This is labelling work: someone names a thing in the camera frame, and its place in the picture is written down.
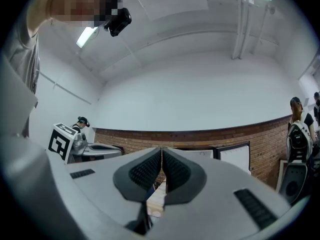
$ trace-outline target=pipe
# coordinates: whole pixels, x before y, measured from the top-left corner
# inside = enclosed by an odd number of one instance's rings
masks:
[[[243,32],[243,29],[244,29],[244,3],[245,3],[246,0],[238,0],[238,25],[237,25],[237,36],[236,36],[236,40],[235,40],[235,45],[234,45],[234,49],[233,49],[233,53],[232,53],[232,56],[231,56],[231,59],[235,59],[237,57],[237,51],[238,51],[238,46],[239,46],[239,41],[240,41],[240,38],[242,36],[242,32]]]
[[[243,58],[243,55],[246,50],[246,46],[248,43],[248,37],[251,31],[251,26],[252,26],[252,21],[253,21],[253,5],[255,4],[254,0],[248,0],[248,17],[246,19],[246,26],[245,26],[245,34],[244,34],[244,39],[242,42],[242,47],[239,55],[239,59]]]
[[[261,28],[260,28],[259,37],[257,38],[257,40],[256,40],[256,42],[254,44],[253,50],[252,50],[252,54],[253,55],[256,53],[257,46],[258,46],[258,44],[260,42],[260,39],[261,39],[261,36],[262,36],[262,32],[264,30],[265,20],[266,20],[266,16],[267,16],[268,10],[269,10],[269,6],[266,4],[265,8],[264,8],[264,14],[263,14],[262,25],[261,25]]]
[[[242,36],[243,36],[243,33],[244,33],[244,27],[245,27],[245,10],[246,10],[246,0],[242,0],[242,3],[241,3],[241,6],[242,6],[242,12],[241,12],[241,28],[240,28],[240,36],[239,36],[239,41],[242,40]]]

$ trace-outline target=backpack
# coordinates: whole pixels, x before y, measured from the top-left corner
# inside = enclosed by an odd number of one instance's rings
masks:
[[[301,120],[292,122],[286,137],[287,159],[291,163],[293,160],[307,162],[312,154],[313,140],[309,128],[304,123],[307,113],[302,112]]]

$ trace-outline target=black camera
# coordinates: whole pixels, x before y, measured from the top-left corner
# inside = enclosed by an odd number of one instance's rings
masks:
[[[131,15],[127,8],[118,9],[118,15],[111,16],[111,20],[107,22],[103,28],[109,31],[112,37],[116,37],[131,23]]]

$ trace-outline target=brick wall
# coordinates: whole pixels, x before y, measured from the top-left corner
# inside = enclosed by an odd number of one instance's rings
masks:
[[[250,142],[251,175],[276,188],[279,159],[286,157],[286,116],[259,124],[201,131],[128,131],[96,129],[95,142],[118,145],[125,154],[152,147],[223,147]],[[158,180],[165,178],[161,171]]]

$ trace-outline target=fluorescent light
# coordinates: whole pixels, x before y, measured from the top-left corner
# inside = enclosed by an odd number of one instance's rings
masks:
[[[88,39],[91,37],[93,32],[95,32],[96,29],[97,27],[94,27],[94,28],[86,27],[82,32],[82,34],[80,35],[80,37],[78,38],[78,41],[76,41],[76,44],[80,48],[82,48],[85,45],[85,43],[88,41]]]

